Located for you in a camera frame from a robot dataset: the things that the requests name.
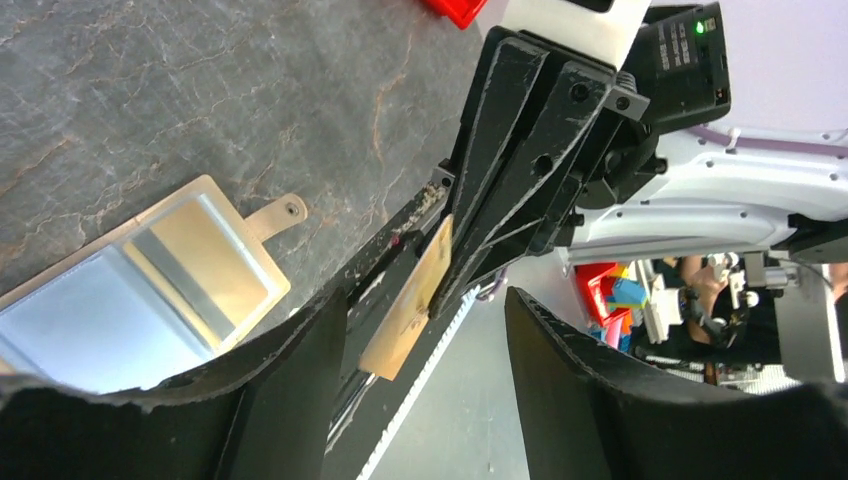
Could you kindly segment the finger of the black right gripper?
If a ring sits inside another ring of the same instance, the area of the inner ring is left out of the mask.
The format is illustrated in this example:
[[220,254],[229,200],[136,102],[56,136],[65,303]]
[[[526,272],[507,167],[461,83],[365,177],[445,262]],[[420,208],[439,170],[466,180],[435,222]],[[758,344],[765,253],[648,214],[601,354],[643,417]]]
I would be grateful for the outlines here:
[[556,173],[564,172],[563,161],[596,120],[611,79],[575,61],[543,65],[508,146],[513,156],[503,163],[487,195],[498,207],[474,217],[464,245],[455,246],[452,239],[451,264],[430,313],[439,315],[469,282],[524,254],[527,237],[542,218],[521,210]]
[[501,166],[513,156],[510,140],[548,54],[519,36],[489,39],[484,45],[452,155],[455,246],[465,244],[480,211],[494,213],[498,207],[487,195]]

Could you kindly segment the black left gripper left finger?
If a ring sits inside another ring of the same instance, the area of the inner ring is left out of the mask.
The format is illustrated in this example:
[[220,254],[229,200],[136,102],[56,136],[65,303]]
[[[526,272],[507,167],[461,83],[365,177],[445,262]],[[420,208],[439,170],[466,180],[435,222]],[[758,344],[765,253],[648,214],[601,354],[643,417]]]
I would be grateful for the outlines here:
[[86,394],[1,381],[5,479],[316,479],[345,346],[347,302],[294,317],[150,390]]

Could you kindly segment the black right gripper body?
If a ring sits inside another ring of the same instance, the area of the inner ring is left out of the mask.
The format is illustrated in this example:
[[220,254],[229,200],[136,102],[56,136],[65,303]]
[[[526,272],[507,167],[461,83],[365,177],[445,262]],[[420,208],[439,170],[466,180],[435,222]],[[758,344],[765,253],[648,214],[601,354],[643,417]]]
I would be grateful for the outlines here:
[[612,77],[596,120],[563,161],[564,172],[556,173],[521,210],[542,220],[528,235],[528,248],[518,258],[545,254],[556,248],[577,249],[588,241],[591,204],[600,204],[602,208],[616,204],[622,187],[648,172],[657,136],[651,124],[633,118],[620,107],[625,101],[635,103],[638,99],[639,86],[628,72],[618,73],[570,48],[504,27],[489,31],[481,55],[487,40],[499,41],[511,36],[526,38],[548,49],[544,65],[560,66],[575,61]]

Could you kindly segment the orange VIP card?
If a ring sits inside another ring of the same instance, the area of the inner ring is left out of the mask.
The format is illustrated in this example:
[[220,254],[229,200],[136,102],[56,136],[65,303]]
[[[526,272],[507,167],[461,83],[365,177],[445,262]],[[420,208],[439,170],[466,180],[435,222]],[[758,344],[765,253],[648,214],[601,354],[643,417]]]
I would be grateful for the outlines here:
[[369,341],[358,368],[392,381],[427,325],[429,305],[451,264],[453,216],[441,221],[397,298]]

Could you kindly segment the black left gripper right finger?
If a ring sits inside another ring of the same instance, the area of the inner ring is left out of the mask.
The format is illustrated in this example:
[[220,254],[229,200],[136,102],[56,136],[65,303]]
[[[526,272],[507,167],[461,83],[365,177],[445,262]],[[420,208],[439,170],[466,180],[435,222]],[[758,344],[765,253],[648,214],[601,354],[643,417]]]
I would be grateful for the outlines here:
[[847,388],[768,395],[693,382],[556,317],[525,290],[505,326],[534,479],[843,479]]

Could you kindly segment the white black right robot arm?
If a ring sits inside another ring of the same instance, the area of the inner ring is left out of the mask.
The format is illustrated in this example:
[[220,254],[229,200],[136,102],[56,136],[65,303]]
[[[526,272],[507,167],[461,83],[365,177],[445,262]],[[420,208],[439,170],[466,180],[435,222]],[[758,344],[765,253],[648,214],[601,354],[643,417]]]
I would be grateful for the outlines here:
[[577,264],[777,250],[847,258],[847,151],[705,125],[732,94],[717,2],[515,1],[486,35],[448,162],[431,308],[529,255]]

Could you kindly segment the beige leather card holder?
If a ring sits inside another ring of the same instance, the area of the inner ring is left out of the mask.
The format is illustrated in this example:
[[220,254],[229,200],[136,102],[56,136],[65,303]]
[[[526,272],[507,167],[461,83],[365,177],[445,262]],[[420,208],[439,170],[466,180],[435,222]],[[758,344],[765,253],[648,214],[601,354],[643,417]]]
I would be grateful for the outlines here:
[[228,352],[290,291],[265,242],[307,215],[287,193],[242,216],[194,179],[2,297],[2,375],[112,393]]

